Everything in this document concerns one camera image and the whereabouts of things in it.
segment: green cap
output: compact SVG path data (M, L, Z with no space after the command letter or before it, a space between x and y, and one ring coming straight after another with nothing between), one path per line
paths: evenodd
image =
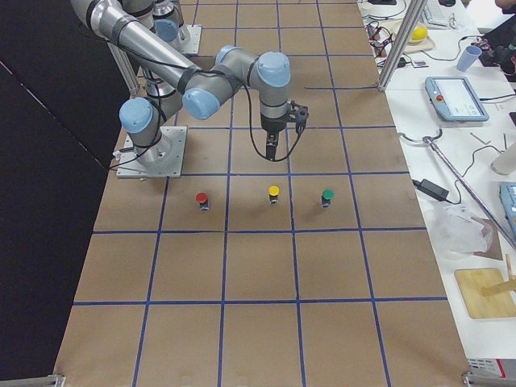
M323 192L322 192L322 197L325 198L326 200L331 200L333 199L333 191L331 189L325 189Z

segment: metal pole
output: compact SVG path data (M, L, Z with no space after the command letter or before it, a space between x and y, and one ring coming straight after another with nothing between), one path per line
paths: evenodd
M48 377L32 377L13 381L0 381L0 387L63 387L66 377L50 375Z
M119 67L123 80L126 82L127 88L129 89L129 93L131 93L132 97L135 97L139 90L139 84L127 54L111 43L108 43L107 47L110 48L111 55L113 55L114 61Z
M427 0L412 0L406 10L405 17L403 18L402 25L396 34L393 46L385 60L384 67L380 73L380 79L378 80L378 89L385 91L390 78L393 76L394 70L397 68L397 63L402 57L403 50L405 50L406 42L412 36L412 31L418 23L418 19L421 16L422 10L427 4Z
M491 222L493 222L494 226L497 228L497 230L500 232L500 234L503 235L503 237L506 239L507 243L516 251L516 241L514 240L514 237L511 236L509 232L506 231L506 229L498 222L498 220L494 217L493 213L489 211L489 208L484 204L482 199L473 191L473 188L468 184L468 182L460 175L459 171L456 170L456 168L452 165L450 160L441 152L439 147L435 144L434 140L431 137L423 137L422 141L425 144L428 144L430 146L431 150L437 153L437 156L446 164L446 166L451 170L451 172L455 175L457 179L459 179L462 186L468 191L468 194L471 195L473 200L478 204L478 206L484 211L484 214L489 218Z

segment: plastic cup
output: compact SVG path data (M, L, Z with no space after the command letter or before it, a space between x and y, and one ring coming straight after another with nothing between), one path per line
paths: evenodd
M457 62L457 70L466 71L469 69L481 53L481 48L472 45L467 46Z
M372 4L370 2L359 2L358 7L363 18L367 18L371 14Z
M516 143L494 159L491 169L499 175L508 175L516 170Z

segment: metal base plate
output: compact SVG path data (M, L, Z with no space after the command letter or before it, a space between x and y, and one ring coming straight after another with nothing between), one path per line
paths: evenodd
M138 160L131 161L117 168L116 176L121 178L147 177L180 177L185 154L187 127L161 127L163 135L169 140L172 149L168 154L153 165L142 165ZM125 148L132 147L129 136ZM123 153L120 164L135 158L133 152Z
M202 26L195 25L187 25L186 28L190 33L190 40L186 44L181 45L181 53L185 55L197 55L199 53L199 46L201 44L201 31Z

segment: power adapter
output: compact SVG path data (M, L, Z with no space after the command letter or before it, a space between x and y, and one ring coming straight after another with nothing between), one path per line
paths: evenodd
M400 58L400 61L397 63L397 67L398 67L398 68L405 67L405 66L406 66L406 64L407 64L407 61L406 61L406 59L402 56L402 57Z
M449 194L443 187L439 187L427 179L422 179L421 181L412 180L412 183L417 190L427 194L439 202L446 201L446 197Z

